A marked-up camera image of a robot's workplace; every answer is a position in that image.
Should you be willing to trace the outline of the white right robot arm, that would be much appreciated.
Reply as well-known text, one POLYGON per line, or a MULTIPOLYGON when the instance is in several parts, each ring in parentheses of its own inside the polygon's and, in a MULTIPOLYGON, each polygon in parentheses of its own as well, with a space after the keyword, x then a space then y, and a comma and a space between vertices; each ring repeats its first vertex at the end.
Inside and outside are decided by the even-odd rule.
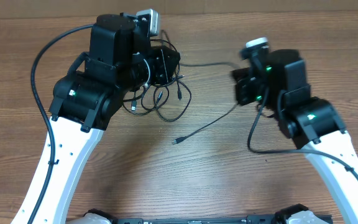
POLYGON ((293 49, 241 50, 248 68, 232 71, 239 105, 258 102, 267 108, 295 149, 266 154, 303 154, 325 183, 346 223, 358 223, 358 157, 346 125, 335 107, 311 94, 306 63, 293 49))

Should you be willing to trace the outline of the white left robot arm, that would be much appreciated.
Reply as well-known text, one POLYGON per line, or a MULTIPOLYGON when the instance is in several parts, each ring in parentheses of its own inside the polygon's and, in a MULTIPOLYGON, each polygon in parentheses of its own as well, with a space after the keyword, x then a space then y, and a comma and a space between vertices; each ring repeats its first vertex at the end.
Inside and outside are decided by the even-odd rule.
POLYGON ((65 223, 87 160, 126 94, 177 80, 180 54, 157 45, 157 11, 100 15, 88 29, 89 50, 57 81, 49 109, 41 109, 47 138, 14 223, 65 223))

